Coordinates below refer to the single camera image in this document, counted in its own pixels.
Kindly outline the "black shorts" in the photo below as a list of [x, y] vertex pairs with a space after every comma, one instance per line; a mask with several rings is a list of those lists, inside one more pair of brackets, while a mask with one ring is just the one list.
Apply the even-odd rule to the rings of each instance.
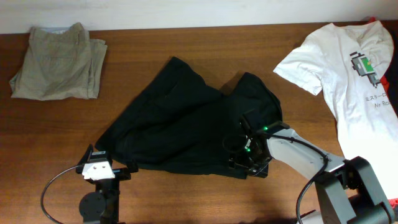
[[257, 76], [245, 73], [224, 95], [172, 57], [95, 146], [141, 169], [245, 179], [245, 171], [230, 168], [228, 148], [242, 143], [239, 120], [252, 110], [262, 126], [282, 119], [279, 99]]

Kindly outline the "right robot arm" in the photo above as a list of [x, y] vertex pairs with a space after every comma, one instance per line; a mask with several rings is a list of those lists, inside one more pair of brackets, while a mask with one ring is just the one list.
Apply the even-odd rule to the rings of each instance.
[[230, 151], [230, 168], [265, 178], [270, 161], [277, 160], [308, 180], [296, 202], [297, 223], [397, 221], [397, 210], [366, 159], [326, 152], [281, 121], [265, 124], [257, 110], [243, 114], [239, 123], [243, 145]]

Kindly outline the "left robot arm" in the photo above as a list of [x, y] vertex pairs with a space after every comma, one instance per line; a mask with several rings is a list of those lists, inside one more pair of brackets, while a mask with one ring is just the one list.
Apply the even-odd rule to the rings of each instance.
[[79, 212], [84, 223], [119, 223], [120, 182], [131, 180], [138, 172], [136, 161], [128, 161], [126, 167], [113, 169], [113, 160], [107, 151], [95, 151], [90, 144], [78, 163], [76, 173], [95, 186], [80, 201]]

